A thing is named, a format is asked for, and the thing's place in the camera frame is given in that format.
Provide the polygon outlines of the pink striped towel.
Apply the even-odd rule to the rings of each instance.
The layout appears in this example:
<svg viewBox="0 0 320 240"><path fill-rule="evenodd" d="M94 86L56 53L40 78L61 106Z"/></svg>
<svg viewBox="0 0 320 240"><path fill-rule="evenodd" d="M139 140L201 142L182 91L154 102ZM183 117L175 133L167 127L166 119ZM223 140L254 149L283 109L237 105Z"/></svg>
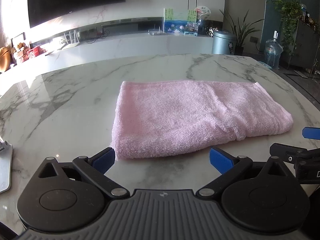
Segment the pink striped towel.
<svg viewBox="0 0 320 240"><path fill-rule="evenodd" d="M259 83L125 81L111 146L118 160L158 158L283 134L292 127L292 115Z"/></svg>

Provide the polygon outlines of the silver stand on table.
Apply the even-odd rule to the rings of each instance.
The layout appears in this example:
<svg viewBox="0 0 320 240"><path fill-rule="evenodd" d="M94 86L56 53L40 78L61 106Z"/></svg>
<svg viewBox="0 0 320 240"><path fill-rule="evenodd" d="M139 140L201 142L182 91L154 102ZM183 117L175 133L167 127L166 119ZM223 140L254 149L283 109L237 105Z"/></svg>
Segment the silver stand on table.
<svg viewBox="0 0 320 240"><path fill-rule="evenodd" d="M1 138L0 142L0 193L11 187L13 146Z"/></svg>

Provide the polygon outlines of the grey metal trash can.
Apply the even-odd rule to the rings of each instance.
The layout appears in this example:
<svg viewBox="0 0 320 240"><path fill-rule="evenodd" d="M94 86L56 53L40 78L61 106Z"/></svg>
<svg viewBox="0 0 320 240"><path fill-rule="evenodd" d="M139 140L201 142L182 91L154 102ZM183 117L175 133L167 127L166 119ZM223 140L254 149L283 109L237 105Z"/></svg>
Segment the grey metal trash can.
<svg viewBox="0 0 320 240"><path fill-rule="evenodd" d="M236 36L227 31L214 31L212 54L234 55Z"/></svg>

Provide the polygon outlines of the climbing green plant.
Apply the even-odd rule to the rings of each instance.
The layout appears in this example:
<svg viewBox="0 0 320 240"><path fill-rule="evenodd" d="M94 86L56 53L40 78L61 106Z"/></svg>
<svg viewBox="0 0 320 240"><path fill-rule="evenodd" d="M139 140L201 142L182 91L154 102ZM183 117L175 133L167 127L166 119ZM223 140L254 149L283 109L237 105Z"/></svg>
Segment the climbing green plant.
<svg viewBox="0 0 320 240"><path fill-rule="evenodd" d="M302 7L298 0L272 0L274 8L281 14L281 45L287 55L292 55L296 48L294 34L302 16Z"/></svg>

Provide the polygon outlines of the green potted plant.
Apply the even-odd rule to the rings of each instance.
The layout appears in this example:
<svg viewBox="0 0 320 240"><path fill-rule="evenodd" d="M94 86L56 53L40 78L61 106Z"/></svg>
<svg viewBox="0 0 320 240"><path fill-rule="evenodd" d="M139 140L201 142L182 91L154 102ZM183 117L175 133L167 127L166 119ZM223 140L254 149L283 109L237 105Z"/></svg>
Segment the green potted plant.
<svg viewBox="0 0 320 240"><path fill-rule="evenodd" d="M227 21L229 24L232 34L236 36L236 44L235 44L235 55L242 55L244 52L244 41L249 34L256 33L260 31L259 29L255 28L255 24L259 22L263 22L264 19L261 18L254 22L247 22L247 16L249 15L249 10L247 10L246 14L244 15L242 21L240 18L237 20L233 20L231 14L228 12L227 9L224 11L220 10L221 14L223 15L223 19Z"/></svg>

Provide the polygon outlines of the red box on shelf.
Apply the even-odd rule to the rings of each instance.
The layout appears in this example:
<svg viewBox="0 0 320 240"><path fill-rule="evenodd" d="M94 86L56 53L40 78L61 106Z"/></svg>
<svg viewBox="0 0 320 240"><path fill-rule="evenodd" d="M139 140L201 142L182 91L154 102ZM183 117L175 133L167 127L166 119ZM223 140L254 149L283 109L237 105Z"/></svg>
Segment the red box on shelf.
<svg viewBox="0 0 320 240"><path fill-rule="evenodd" d="M28 57L31 59L31 58L35 58L35 57L38 57L39 55L41 55L42 54L42 49L41 49L41 47L40 46L36 46L36 47L34 47L34 48L32 48L32 49L29 49L28 51L27 51L27 55L28 55Z"/></svg>

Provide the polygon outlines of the lotus picture board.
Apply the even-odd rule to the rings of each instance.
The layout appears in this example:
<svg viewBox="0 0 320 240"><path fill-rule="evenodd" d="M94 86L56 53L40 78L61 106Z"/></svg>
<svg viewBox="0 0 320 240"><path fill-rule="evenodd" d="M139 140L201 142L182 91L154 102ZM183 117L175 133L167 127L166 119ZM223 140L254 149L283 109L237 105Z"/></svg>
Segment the lotus picture board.
<svg viewBox="0 0 320 240"><path fill-rule="evenodd" d="M165 33L176 36L197 36L198 29L195 10L164 8L163 31Z"/></svg>

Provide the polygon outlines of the white round fan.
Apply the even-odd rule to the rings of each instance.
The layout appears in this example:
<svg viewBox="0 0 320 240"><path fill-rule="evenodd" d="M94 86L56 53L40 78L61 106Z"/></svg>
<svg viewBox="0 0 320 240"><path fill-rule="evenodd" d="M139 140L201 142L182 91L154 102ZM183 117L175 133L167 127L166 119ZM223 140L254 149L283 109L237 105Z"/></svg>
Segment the white round fan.
<svg viewBox="0 0 320 240"><path fill-rule="evenodd" d="M211 16L211 10L204 5L199 5L195 8L196 14L197 14L197 20L202 21L206 20Z"/></svg>

